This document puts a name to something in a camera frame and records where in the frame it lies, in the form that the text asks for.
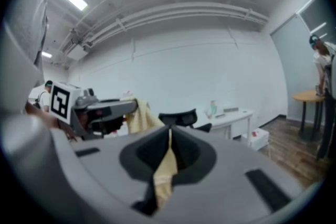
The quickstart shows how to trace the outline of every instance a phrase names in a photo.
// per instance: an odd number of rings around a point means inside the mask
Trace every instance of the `office chair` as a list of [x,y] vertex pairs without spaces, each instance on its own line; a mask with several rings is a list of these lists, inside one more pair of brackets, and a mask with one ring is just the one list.
[[[159,119],[165,125],[178,125],[183,127],[190,126],[190,128],[194,128],[193,124],[197,122],[197,114],[196,109],[175,114],[160,113]],[[210,132],[211,127],[212,124],[208,123],[195,129],[208,133]]]

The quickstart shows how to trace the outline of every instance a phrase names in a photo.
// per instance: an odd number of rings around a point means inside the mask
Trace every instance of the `floor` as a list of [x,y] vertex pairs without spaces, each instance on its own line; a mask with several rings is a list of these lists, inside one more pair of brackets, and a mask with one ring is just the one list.
[[[316,161],[319,143],[300,140],[300,122],[278,118],[262,129],[269,132],[272,161],[295,177],[303,187],[307,188],[325,177],[331,162],[328,159]],[[260,152],[269,157],[267,146]]]

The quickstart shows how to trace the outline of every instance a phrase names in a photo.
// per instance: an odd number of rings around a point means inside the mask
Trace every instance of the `yellow cloth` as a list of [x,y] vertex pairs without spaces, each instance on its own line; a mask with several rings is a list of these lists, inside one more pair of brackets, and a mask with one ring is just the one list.
[[[153,127],[164,126],[163,122],[154,117],[150,111],[149,105],[145,101],[136,98],[127,98],[126,101],[136,101],[138,109],[131,114],[126,115],[126,122],[129,134],[146,131]],[[169,130],[169,147],[163,157],[159,167],[154,173],[154,189],[156,196],[156,203],[158,208],[162,208],[166,201],[172,194],[172,177],[177,174],[177,163],[172,144],[172,130]]]

